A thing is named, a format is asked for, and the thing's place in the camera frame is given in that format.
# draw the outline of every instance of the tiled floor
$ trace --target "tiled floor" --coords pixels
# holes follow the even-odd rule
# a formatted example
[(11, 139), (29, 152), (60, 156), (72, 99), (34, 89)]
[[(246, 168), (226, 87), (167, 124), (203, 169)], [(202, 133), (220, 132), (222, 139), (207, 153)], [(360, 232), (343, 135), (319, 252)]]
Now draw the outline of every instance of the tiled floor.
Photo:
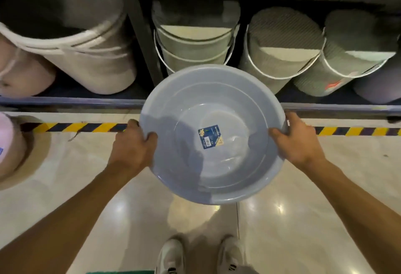
[[(33, 122), (126, 122), (136, 113), (26, 114)], [(320, 126), (385, 126), (383, 121), (308, 120)], [(35, 134), (34, 148), (0, 183), (0, 247), (87, 185), (106, 165), (114, 134)], [(401, 213), (401, 138), (322, 137), (330, 160)], [(217, 246), (240, 236), (261, 274), (373, 274), (321, 192), (286, 163), (257, 195), (237, 205), (197, 205), (173, 195), (147, 169), (108, 204), (68, 274), (153, 269), (163, 242), (186, 238), (188, 273), (213, 273)]]

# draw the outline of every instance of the blue label sticker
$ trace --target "blue label sticker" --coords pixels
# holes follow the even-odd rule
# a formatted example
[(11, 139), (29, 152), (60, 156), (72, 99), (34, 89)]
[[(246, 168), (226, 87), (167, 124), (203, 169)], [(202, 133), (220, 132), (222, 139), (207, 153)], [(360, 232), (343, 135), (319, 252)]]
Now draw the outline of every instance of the blue label sticker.
[(209, 126), (198, 130), (203, 149), (223, 145), (223, 136), (218, 125)]

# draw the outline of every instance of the forearm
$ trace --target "forearm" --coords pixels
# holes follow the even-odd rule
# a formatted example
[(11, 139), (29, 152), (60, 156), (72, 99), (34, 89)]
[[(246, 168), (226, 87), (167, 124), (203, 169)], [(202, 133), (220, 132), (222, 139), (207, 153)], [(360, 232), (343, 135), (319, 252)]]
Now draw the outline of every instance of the forearm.
[(305, 170), (377, 274), (401, 273), (401, 216), (323, 161)]
[(107, 167), (88, 186), (0, 251), (4, 274), (67, 272), (111, 198), (125, 185)]

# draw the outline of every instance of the person's left hand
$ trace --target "person's left hand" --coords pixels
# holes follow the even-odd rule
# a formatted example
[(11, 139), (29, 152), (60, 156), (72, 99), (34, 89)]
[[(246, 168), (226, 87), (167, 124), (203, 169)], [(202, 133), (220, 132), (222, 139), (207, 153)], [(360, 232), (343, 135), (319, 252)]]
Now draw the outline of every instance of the person's left hand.
[(157, 134), (151, 132), (145, 139), (138, 121), (131, 119), (126, 130), (115, 136), (108, 166), (122, 168), (129, 181), (152, 165), (156, 146)]

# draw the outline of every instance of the sneaker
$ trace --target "sneaker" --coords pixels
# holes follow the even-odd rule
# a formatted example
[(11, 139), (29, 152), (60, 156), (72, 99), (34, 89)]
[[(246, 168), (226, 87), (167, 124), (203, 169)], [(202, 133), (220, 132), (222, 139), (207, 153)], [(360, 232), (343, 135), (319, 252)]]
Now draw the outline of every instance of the sneaker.
[(170, 239), (163, 245), (155, 274), (185, 274), (184, 247), (177, 239)]
[(220, 245), (217, 259), (217, 274), (233, 273), (245, 265), (244, 250), (238, 238), (229, 236)]

